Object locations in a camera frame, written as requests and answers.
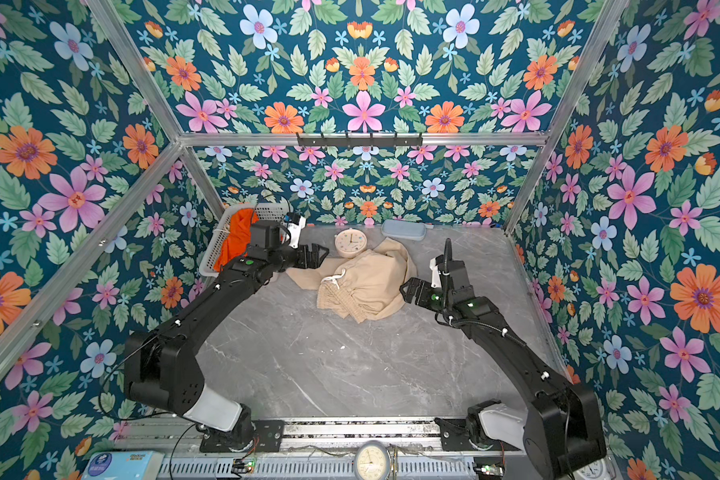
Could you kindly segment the beige drawstring shorts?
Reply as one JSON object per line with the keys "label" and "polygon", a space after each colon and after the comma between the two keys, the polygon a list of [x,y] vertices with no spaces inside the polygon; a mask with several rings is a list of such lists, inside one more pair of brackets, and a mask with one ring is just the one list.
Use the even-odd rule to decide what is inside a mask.
{"label": "beige drawstring shorts", "polygon": [[363,323],[400,310],[400,287],[417,269],[406,247],[387,238],[353,258],[327,258],[317,269],[290,268],[286,274],[301,289],[317,293],[319,309]]}

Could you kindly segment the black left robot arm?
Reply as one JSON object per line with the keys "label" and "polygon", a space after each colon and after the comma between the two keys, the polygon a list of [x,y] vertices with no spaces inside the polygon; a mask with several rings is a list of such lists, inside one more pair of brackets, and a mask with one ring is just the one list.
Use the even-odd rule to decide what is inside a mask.
{"label": "black left robot arm", "polygon": [[244,253],[223,265],[210,287],[170,320],[129,336],[123,359],[126,398],[204,426],[232,451],[248,449],[255,438],[250,408],[206,383],[197,353],[274,274],[316,269],[328,254],[319,244],[301,245],[280,222],[254,223]]}

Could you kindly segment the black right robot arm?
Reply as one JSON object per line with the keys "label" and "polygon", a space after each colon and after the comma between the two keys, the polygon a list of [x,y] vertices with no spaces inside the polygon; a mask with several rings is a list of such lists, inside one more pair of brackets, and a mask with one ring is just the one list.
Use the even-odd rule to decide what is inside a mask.
{"label": "black right robot arm", "polygon": [[436,257],[435,271],[437,283],[419,278],[403,283],[403,300],[433,312],[438,324],[461,331],[487,352],[524,404],[513,409],[488,400],[470,407],[469,442],[513,446],[544,479],[571,476],[604,459],[606,439],[593,390],[545,363],[489,298],[476,295],[464,262],[444,253]]}

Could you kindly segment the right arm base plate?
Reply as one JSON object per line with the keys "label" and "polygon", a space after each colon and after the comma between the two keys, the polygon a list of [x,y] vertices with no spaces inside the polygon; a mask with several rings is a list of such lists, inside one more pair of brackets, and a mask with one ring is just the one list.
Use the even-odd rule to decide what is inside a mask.
{"label": "right arm base plate", "polygon": [[434,423],[439,428],[443,451],[519,452],[518,448],[499,440],[489,439],[483,433],[479,433],[474,440],[470,435],[471,430],[466,419],[435,417]]}

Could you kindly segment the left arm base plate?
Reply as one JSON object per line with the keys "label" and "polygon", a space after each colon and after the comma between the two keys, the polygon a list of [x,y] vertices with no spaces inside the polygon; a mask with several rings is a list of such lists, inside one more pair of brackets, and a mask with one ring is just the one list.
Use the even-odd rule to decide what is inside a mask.
{"label": "left arm base plate", "polygon": [[199,447],[201,453],[273,453],[284,438],[282,420],[244,420],[231,431],[207,428]]}

